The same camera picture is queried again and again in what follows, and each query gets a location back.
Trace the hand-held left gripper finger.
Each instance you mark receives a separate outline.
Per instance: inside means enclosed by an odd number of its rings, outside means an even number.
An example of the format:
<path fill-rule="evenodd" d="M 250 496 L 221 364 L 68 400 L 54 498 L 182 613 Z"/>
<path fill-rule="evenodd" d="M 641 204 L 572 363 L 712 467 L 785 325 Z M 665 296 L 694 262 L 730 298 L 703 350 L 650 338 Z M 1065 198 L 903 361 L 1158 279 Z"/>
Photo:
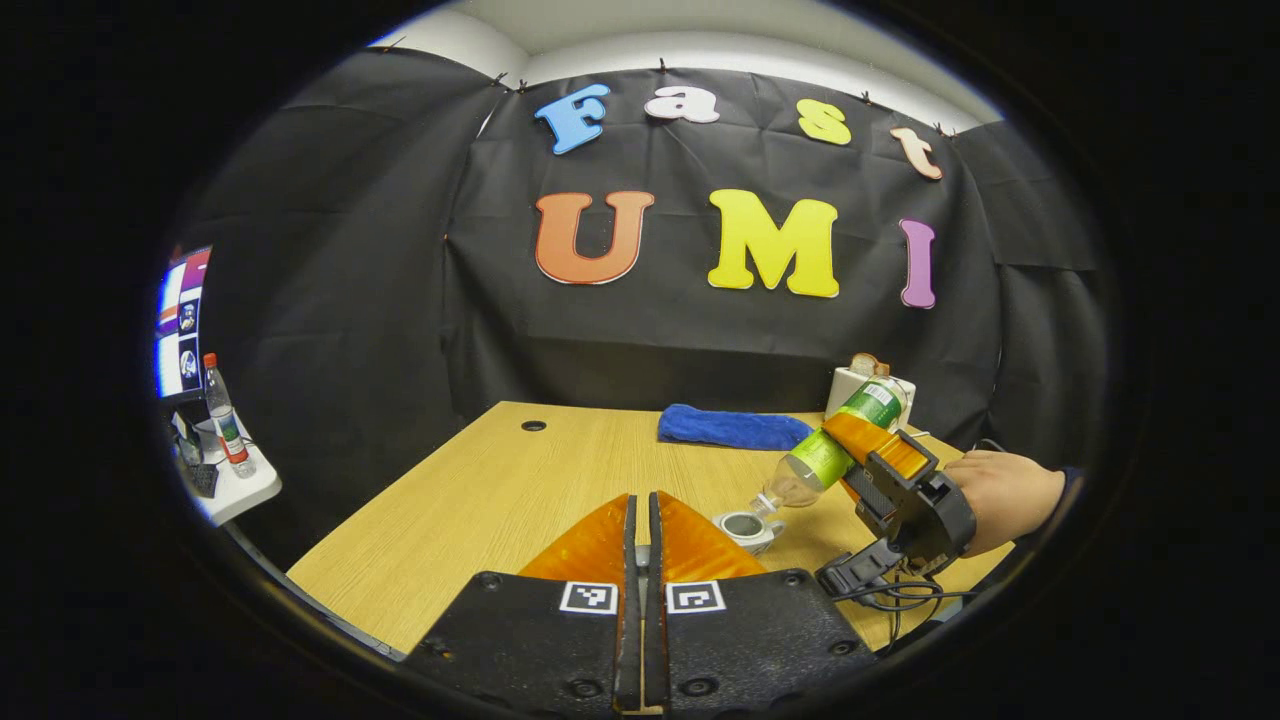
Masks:
<path fill-rule="evenodd" d="M 800 568 L 764 569 L 672 495 L 649 496 L 646 701 L 667 716 L 797 716 L 876 652 Z"/>
<path fill-rule="evenodd" d="M 590 511 L 515 573 L 475 574 L 406 665 L 518 716 L 639 708 L 637 500 Z"/>

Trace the green label water bottle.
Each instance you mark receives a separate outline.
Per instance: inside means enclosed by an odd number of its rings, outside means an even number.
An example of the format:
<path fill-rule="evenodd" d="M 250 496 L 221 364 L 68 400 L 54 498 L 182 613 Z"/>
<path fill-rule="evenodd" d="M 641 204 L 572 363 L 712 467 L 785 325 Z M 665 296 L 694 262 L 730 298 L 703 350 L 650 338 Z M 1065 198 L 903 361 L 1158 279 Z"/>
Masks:
<path fill-rule="evenodd" d="M 892 433 L 908 423 L 915 395 L 916 387 L 910 380 L 870 375 L 836 407 L 831 418 L 852 415 Z M 750 501 L 749 511 L 768 518 L 781 509 L 806 507 L 855 464 L 844 446 L 819 428 L 780 460 L 774 475 Z"/>

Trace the white ceramic teacup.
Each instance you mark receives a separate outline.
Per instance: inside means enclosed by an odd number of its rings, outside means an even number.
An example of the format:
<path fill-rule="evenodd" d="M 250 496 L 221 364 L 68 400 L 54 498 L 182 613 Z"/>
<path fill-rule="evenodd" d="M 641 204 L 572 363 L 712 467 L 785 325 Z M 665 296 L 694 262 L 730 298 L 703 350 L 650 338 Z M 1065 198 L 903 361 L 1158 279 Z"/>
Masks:
<path fill-rule="evenodd" d="M 722 512 L 713 516 L 712 523 L 753 556 L 768 551 L 786 530 L 783 520 L 762 519 L 756 514 L 746 511 Z"/>

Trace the red cap plastic bottle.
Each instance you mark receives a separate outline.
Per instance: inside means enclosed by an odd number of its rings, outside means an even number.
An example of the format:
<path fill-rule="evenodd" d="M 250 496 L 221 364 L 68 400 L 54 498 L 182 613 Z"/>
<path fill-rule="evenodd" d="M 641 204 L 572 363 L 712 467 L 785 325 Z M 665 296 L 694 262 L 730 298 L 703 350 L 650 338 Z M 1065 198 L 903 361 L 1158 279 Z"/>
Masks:
<path fill-rule="evenodd" d="M 241 432 L 241 425 L 237 420 L 225 379 L 220 372 L 216 354 L 205 354 L 202 364 L 205 370 L 205 401 L 224 457 L 237 477 L 253 477 L 257 468 Z"/>

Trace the white toaster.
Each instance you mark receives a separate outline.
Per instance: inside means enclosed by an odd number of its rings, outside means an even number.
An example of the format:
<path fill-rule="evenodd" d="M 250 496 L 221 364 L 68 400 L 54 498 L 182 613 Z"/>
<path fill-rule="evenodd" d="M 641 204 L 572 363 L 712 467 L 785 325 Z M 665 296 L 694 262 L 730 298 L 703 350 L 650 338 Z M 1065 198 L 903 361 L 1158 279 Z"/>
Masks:
<path fill-rule="evenodd" d="M 823 411 L 823 419 L 829 419 L 835 415 L 838 409 L 850 398 L 850 396 L 860 388 L 872 375 L 865 373 L 855 372 L 849 366 L 840 366 L 835 369 L 832 383 L 829 387 L 829 395 L 827 398 L 826 410 Z M 910 380 L 897 378 L 896 375 L 890 375 L 890 379 L 896 382 L 902 389 L 902 411 L 896 420 L 896 424 L 891 429 L 899 429 L 905 427 L 910 421 L 911 411 L 914 409 L 916 398 L 916 386 Z"/>

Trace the blue towel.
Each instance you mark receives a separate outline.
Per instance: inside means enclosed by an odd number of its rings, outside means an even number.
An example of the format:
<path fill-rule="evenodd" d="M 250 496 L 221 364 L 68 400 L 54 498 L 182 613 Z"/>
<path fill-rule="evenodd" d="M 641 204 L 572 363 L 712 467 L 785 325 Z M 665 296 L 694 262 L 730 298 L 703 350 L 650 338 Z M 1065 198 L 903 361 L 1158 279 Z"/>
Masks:
<path fill-rule="evenodd" d="M 813 430 L 785 415 L 710 411 L 673 404 L 659 415 L 657 438 L 664 443 L 790 451 Z"/>

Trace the white side table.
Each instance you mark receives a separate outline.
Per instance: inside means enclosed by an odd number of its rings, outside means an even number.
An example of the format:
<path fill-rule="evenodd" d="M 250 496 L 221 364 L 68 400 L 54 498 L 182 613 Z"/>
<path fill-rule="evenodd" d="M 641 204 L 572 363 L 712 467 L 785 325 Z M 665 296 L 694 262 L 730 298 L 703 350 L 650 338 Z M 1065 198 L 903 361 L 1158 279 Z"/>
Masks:
<path fill-rule="evenodd" d="M 172 420 L 180 437 L 200 446 L 204 462 L 218 469 L 219 478 L 211 498 L 197 495 L 195 487 L 186 483 L 191 501 L 214 527 L 225 525 L 248 510 L 274 498 L 282 491 L 283 483 L 276 469 L 265 457 L 238 414 L 236 414 L 236 420 L 255 465 L 255 473 L 244 478 L 238 477 L 225 460 L 211 421 L 196 423 L 187 430 L 180 416 L 175 414 Z"/>

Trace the black backdrop cloth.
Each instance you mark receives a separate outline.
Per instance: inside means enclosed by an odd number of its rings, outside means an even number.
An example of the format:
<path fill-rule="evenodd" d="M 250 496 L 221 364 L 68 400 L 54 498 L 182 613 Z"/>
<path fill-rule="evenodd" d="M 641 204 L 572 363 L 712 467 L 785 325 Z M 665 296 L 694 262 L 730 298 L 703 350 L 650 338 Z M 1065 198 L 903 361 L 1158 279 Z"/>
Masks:
<path fill-rule="evenodd" d="M 183 228 L 201 350 L 324 527 L 500 401 L 819 411 L 868 352 L 913 421 L 1094 461 L 1117 288 L 1006 122 L 741 70 L 512 91 L 366 50 L 228 158 Z"/>

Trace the dark desk gadget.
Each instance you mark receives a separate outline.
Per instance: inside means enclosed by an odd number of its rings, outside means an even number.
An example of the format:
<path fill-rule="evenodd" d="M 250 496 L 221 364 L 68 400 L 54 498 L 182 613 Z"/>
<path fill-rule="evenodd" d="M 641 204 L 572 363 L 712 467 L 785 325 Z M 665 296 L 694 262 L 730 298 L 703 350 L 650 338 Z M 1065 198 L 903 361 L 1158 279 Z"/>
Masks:
<path fill-rule="evenodd" d="M 197 498 L 214 498 L 219 470 L 215 462 L 206 461 L 198 432 L 180 414 L 174 413 L 169 420 L 169 437 L 175 469 L 187 489 Z"/>

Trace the computer monitor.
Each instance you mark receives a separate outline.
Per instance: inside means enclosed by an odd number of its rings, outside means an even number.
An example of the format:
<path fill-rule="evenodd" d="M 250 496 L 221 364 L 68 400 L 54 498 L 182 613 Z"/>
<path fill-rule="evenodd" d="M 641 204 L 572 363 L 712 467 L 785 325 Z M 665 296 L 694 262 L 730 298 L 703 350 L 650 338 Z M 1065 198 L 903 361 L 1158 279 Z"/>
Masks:
<path fill-rule="evenodd" d="M 161 401 L 186 401 L 204 392 L 206 369 L 200 338 L 204 287 L 212 249 L 205 246 L 169 263 L 157 291 L 154 325 L 154 384 Z"/>

